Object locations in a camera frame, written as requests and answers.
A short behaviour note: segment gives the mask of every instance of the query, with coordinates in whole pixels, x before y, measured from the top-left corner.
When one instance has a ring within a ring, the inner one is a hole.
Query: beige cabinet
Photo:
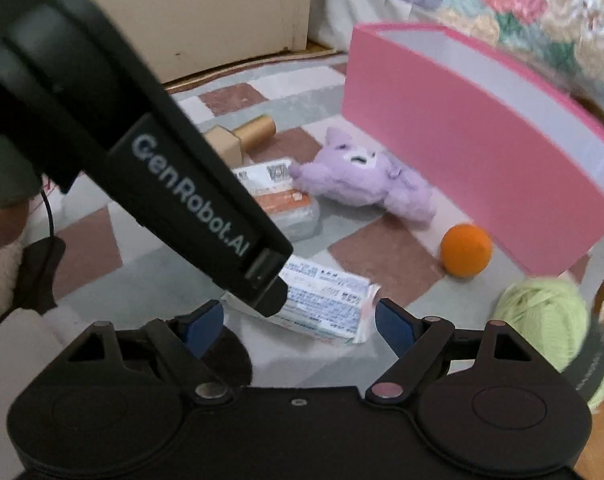
[[[303,50],[310,0],[95,0],[162,82]]]

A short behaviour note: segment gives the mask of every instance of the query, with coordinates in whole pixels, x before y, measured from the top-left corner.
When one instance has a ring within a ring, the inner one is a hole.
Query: metal screw
[[[227,392],[228,388],[222,383],[202,383],[195,388],[195,393],[202,399],[219,399]]]
[[[395,399],[404,393],[404,389],[396,383],[377,383],[373,385],[371,391],[380,399]]]

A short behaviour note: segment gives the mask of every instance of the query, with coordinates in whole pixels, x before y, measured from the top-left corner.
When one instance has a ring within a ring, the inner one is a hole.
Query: qr code
[[[269,170],[269,175],[271,176],[271,180],[273,182],[282,182],[283,180],[288,180],[288,167],[286,164],[276,164],[275,166],[267,166],[267,170]]]

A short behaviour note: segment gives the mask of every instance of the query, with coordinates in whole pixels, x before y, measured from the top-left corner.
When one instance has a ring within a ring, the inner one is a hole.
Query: purple plush toy
[[[382,205],[401,218],[428,224],[435,216],[432,187],[418,173],[387,153],[353,144],[339,128],[329,128],[326,145],[308,164],[288,169],[293,186],[345,205]]]

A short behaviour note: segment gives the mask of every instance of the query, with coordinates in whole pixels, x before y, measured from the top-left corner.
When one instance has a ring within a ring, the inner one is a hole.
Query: brown square
[[[57,235],[66,242],[66,251],[53,280],[53,295],[57,300],[122,266],[106,207]]]
[[[216,115],[225,115],[268,101],[255,88],[240,83],[219,90],[213,90],[199,96],[205,105]]]
[[[346,75],[347,63],[340,63],[339,65],[331,65],[333,70],[337,70],[339,73]]]
[[[579,260],[568,268],[576,282],[581,283],[581,281],[584,279],[589,261],[589,254],[584,254]]]
[[[300,164],[311,162],[320,144],[301,128],[293,128],[278,133],[269,142],[249,152],[254,162],[266,162],[283,156],[291,156]]]
[[[378,283],[381,296],[401,306],[417,300],[444,276],[438,261],[389,214],[334,243],[329,252],[345,270]]]

